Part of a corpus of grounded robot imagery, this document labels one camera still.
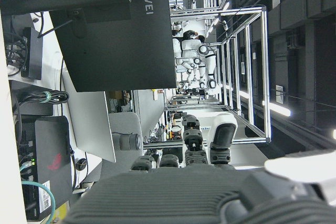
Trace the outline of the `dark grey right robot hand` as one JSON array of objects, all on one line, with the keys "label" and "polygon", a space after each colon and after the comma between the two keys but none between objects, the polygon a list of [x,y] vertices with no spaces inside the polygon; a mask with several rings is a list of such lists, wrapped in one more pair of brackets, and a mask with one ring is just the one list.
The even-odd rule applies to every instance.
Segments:
[{"label": "dark grey right robot hand", "polygon": [[335,150],[299,152],[235,169],[237,131],[228,112],[182,116],[185,166],[141,156],[99,181],[65,223],[335,223]]}]

